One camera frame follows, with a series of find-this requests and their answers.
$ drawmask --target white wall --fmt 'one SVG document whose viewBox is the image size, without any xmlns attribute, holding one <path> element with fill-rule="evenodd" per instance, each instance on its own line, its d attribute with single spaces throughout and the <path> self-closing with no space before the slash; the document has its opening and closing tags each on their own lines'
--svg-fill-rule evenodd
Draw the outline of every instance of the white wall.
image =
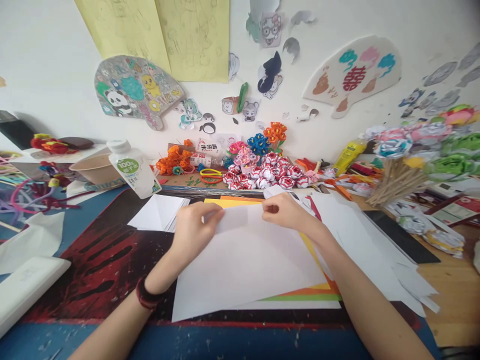
<svg viewBox="0 0 480 360">
<path fill-rule="evenodd" d="M 235 96 L 242 82 L 250 85 L 250 96 L 262 98 L 259 119 L 282 121 L 290 112 L 287 155 L 335 160 L 344 145 L 367 127 L 387 122 L 397 125 L 404 108 L 401 99 L 446 61 L 461 60 L 480 41 L 480 5 L 476 0 L 281 0 L 287 18 L 298 10 L 312 10 L 315 26 L 302 24 L 292 36 L 300 42 L 300 58 L 290 65 L 283 56 L 283 84 L 268 100 L 257 91 L 257 72 L 275 50 L 260 49 L 249 38 L 245 22 L 247 0 L 231 0 L 230 51 L 240 58 L 237 78 L 229 84 L 181 83 L 202 112 L 216 117 L 217 132 L 238 132 L 245 137 L 257 131 L 251 123 L 235 125 L 221 111 L 221 99 Z M 402 56 L 402 79 L 395 86 L 356 103 L 342 119 L 332 119 L 333 108 L 302 99 L 313 72 L 342 46 L 356 38 L 378 35 L 389 38 Z M 94 89 L 94 73 L 101 57 L 74 0 L 0 0 L 0 109 L 33 124 L 38 131 L 94 140 L 128 138 L 151 157 L 165 155 L 168 142 L 193 141 L 204 134 L 181 130 L 176 112 L 164 116 L 165 130 L 152 131 L 143 120 L 103 114 Z M 442 95 L 458 82 L 451 76 L 436 88 Z M 480 105 L 480 80 L 461 90 L 463 103 Z M 302 104 L 314 106 L 320 116 L 297 124 L 294 115 Z M 16 147 L 0 134 L 0 149 Z"/>
</svg>

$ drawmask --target plastic bottle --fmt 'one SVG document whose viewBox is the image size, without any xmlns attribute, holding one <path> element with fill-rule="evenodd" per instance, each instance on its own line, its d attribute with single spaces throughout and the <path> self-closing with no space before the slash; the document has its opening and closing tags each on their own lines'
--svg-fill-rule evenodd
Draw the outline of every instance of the plastic bottle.
<svg viewBox="0 0 480 360">
<path fill-rule="evenodd" d="M 343 151 L 340 154 L 340 157 L 333 165 L 333 169 L 336 171 L 335 175 L 340 176 L 347 171 L 350 164 L 355 160 L 355 158 L 364 152 L 367 148 L 368 141 L 362 138 L 361 134 L 355 140 L 350 141 Z"/>
<path fill-rule="evenodd" d="M 162 190 L 143 152 L 131 147 L 125 139 L 107 141 L 106 145 L 112 152 L 108 157 L 111 164 L 140 199 L 146 199 Z"/>
</svg>

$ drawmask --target red bracelet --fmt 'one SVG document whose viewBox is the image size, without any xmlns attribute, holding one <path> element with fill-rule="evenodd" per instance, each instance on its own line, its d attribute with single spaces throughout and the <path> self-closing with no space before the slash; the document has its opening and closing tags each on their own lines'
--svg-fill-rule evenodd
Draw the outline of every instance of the red bracelet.
<svg viewBox="0 0 480 360">
<path fill-rule="evenodd" d="M 145 279 L 146 277 L 142 277 L 136 284 L 136 297 L 145 309 L 153 311 L 160 301 L 163 300 L 164 296 L 163 294 L 154 295 L 149 293 L 145 288 Z"/>
</svg>

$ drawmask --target yellow paper poster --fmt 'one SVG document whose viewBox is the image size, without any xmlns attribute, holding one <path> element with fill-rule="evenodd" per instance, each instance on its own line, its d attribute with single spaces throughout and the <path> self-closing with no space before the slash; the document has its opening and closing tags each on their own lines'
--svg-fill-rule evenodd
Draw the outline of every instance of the yellow paper poster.
<svg viewBox="0 0 480 360">
<path fill-rule="evenodd" d="M 75 2 L 102 58 L 145 58 L 171 73 L 155 0 Z"/>
<path fill-rule="evenodd" d="M 229 0 L 157 0 L 177 81 L 229 82 Z"/>
</svg>

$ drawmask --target drawing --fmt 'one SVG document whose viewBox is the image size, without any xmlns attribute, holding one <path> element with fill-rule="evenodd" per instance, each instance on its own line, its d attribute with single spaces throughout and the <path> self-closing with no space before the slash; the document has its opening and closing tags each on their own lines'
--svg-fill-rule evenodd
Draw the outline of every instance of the drawing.
<svg viewBox="0 0 480 360">
<path fill-rule="evenodd" d="M 423 86 L 428 87 L 438 83 L 441 83 L 443 80 L 448 78 L 457 67 L 456 61 L 446 62 L 435 70 L 429 77 L 426 78 Z"/>
</svg>

